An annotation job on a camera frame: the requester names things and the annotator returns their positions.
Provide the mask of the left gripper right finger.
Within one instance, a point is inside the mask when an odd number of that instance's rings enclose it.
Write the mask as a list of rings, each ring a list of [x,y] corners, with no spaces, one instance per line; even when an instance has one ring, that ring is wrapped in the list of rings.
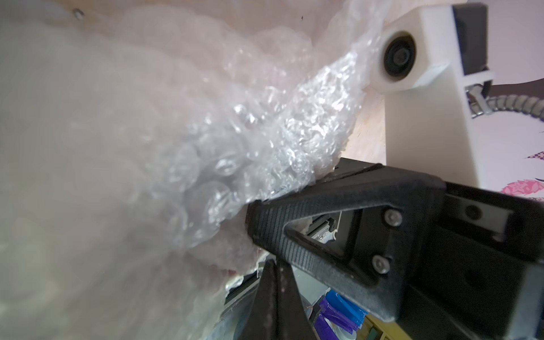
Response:
[[[300,192],[253,203],[246,221],[256,245],[394,321],[445,191],[429,174],[340,167]]]

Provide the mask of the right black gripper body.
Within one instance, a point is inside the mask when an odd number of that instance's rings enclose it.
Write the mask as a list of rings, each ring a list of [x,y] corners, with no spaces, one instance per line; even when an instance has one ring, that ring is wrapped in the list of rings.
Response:
[[[448,184],[399,327],[412,339],[542,339],[543,204]]]

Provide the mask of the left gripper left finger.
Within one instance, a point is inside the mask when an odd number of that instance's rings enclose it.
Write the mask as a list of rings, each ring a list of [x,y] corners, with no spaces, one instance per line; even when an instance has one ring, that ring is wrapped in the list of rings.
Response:
[[[283,259],[265,262],[243,340],[316,339],[303,308],[292,266]]]

